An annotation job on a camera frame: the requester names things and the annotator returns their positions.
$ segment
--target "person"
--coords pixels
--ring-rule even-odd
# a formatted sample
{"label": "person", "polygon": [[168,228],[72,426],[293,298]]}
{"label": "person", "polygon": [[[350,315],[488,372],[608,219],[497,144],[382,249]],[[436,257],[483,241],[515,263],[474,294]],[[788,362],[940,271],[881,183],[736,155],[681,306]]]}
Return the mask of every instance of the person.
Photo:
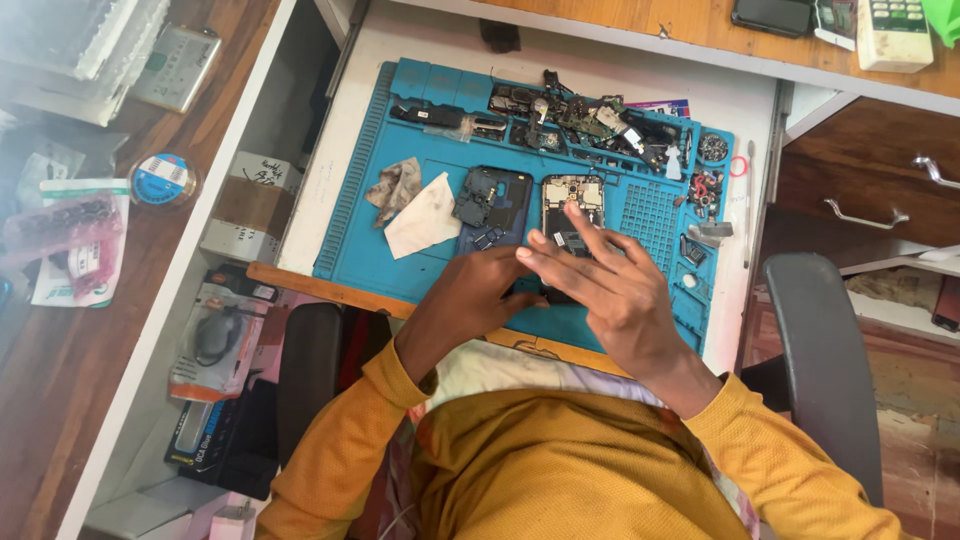
{"label": "person", "polygon": [[536,230],[529,246],[453,259],[364,376],[317,415],[272,484],[258,537],[344,538],[405,413],[436,389],[438,362],[543,305],[531,293],[504,298],[531,272],[587,307],[610,359],[665,408],[533,388],[436,407],[410,464],[420,538],[750,538],[707,454],[782,540],[908,537],[759,395],[710,372],[678,334],[666,278],[638,242],[593,227],[576,204],[564,213],[595,260]]}

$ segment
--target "green object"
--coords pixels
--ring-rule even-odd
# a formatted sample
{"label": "green object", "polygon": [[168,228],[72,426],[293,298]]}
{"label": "green object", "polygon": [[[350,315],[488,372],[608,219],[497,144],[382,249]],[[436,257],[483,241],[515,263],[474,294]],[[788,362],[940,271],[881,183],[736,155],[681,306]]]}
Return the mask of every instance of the green object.
{"label": "green object", "polygon": [[953,42],[960,39],[960,0],[923,0],[923,4],[926,20],[952,49]]}

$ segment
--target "wooden cabinet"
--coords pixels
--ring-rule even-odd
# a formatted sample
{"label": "wooden cabinet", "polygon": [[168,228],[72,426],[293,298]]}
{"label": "wooden cabinet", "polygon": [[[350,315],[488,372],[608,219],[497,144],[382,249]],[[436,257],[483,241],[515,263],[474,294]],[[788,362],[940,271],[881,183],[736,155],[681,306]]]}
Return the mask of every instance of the wooden cabinet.
{"label": "wooden cabinet", "polygon": [[783,149],[776,207],[849,222],[934,247],[960,244],[960,189],[936,184],[917,156],[935,160],[947,180],[960,181],[960,118],[860,98]]}

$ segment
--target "wooden floor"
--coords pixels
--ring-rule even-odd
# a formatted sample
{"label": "wooden floor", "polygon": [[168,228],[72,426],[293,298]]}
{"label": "wooden floor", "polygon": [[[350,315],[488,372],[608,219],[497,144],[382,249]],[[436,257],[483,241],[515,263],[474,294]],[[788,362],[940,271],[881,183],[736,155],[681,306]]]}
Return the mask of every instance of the wooden floor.
{"label": "wooden floor", "polygon": [[[783,352],[759,304],[753,357]],[[885,506],[921,538],[960,538],[960,348],[861,322],[874,376]]]}

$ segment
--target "round plastic container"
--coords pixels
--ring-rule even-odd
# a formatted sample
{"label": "round plastic container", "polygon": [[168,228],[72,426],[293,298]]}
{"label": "round plastic container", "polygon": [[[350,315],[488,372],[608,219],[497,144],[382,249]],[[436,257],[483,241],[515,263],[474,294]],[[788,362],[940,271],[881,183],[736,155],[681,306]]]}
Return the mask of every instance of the round plastic container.
{"label": "round plastic container", "polygon": [[197,167],[170,153],[153,154],[139,160],[127,180],[134,203],[160,211],[189,208],[204,186],[204,175]]}

